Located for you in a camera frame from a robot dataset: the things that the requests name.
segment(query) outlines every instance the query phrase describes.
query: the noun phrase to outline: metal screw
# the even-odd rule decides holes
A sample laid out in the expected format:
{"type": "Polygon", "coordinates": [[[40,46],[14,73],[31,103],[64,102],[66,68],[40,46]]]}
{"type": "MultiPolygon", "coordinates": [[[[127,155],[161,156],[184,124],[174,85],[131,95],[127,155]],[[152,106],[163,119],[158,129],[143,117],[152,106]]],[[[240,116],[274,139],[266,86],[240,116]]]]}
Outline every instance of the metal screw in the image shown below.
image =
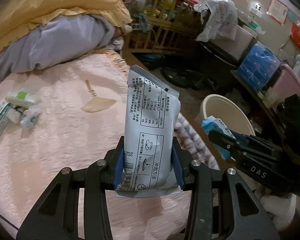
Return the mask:
{"type": "Polygon", "coordinates": [[[200,166],[201,162],[198,161],[198,160],[193,160],[193,161],[191,162],[191,164],[192,164],[193,166],[200,166]]]}
{"type": "Polygon", "coordinates": [[[234,175],[236,173],[235,169],[233,169],[233,168],[229,168],[227,171],[231,175],[234,175]]]}
{"type": "Polygon", "coordinates": [[[61,170],[62,174],[68,174],[70,172],[70,168],[66,167],[61,170]]]}
{"type": "Polygon", "coordinates": [[[98,165],[98,166],[104,166],[104,165],[106,165],[106,163],[107,163],[107,162],[106,162],[104,159],[101,159],[101,160],[98,160],[98,161],[97,161],[97,165],[98,165]]]}

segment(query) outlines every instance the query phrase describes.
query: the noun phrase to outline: barcode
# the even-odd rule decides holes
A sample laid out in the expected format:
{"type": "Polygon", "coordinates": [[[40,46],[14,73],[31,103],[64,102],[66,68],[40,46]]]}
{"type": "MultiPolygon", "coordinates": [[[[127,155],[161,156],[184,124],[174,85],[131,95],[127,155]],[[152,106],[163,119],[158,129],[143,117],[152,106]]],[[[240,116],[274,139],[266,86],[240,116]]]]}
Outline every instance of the barcode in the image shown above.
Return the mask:
{"type": "Polygon", "coordinates": [[[124,180],[121,183],[122,187],[129,187],[130,186],[130,182],[131,182],[131,178],[132,178],[132,173],[133,173],[133,163],[124,163],[124,173],[126,175],[126,177],[124,178],[124,180]]]}

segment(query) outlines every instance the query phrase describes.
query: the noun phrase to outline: grey and white fuzzy fabric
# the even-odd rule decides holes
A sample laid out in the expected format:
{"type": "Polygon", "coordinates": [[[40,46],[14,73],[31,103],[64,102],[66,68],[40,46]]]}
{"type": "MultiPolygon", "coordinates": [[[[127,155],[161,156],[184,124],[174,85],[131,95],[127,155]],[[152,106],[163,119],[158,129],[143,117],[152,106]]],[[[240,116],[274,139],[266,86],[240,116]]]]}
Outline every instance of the grey and white fuzzy fabric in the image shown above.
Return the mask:
{"type": "Polygon", "coordinates": [[[195,160],[200,160],[211,169],[219,170],[216,159],[182,114],[179,114],[177,118],[174,132],[181,147],[189,151],[195,160]]]}

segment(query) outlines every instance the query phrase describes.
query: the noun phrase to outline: white plastic bag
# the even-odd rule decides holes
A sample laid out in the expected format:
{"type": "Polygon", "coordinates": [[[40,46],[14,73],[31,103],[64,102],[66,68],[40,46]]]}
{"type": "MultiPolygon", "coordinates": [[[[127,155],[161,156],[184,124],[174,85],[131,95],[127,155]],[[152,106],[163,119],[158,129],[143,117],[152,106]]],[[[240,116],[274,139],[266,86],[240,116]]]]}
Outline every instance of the white plastic bag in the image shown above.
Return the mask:
{"type": "Polygon", "coordinates": [[[120,191],[141,190],[148,192],[142,197],[151,197],[158,195],[151,189],[176,186],[171,149],[173,130],[180,111],[178,97],[177,91],[149,72],[137,65],[130,68],[124,132],[124,177],[118,186],[119,195],[120,191]]]}
{"type": "Polygon", "coordinates": [[[205,11],[205,5],[210,9],[210,17],[203,32],[198,35],[196,41],[207,42],[215,39],[219,34],[222,37],[235,40],[238,25],[237,8],[231,0],[199,0],[200,3],[194,6],[199,12],[205,11]]]}

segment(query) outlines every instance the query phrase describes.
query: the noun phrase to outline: wooden crib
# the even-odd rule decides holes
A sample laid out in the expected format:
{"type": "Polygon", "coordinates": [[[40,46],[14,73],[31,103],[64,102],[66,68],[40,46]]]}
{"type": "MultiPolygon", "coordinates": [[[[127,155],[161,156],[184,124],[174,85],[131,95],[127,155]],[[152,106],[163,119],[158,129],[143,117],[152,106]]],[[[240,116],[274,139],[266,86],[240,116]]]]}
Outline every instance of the wooden crib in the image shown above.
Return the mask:
{"type": "MultiPolygon", "coordinates": [[[[132,4],[123,0],[134,17],[132,4]]],[[[146,0],[142,13],[150,23],[150,30],[133,30],[125,36],[123,49],[129,52],[188,54],[193,51],[194,39],[200,28],[200,14],[189,0],[146,0]]]]}

